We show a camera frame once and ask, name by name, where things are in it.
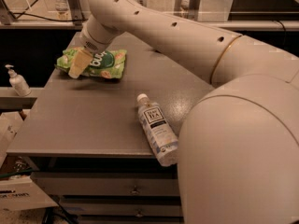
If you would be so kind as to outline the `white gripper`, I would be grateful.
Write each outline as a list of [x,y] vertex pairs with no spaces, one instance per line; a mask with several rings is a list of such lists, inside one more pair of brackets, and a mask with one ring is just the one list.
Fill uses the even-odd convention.
[[75,54],[68,75],[78,78],[92,62],[92,53],[102,53],[120,34],[121,31],[103,25],[91,15],[79,35],[80,43],[85,49],[80,49]]

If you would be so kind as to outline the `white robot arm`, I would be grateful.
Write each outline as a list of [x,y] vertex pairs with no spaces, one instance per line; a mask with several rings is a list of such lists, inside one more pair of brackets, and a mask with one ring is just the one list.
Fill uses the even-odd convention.
[[213,86],[179,133],[185,224],[298,224],[299,59],[249,36],[155,11],[89,0],[93,53],[128,32]]

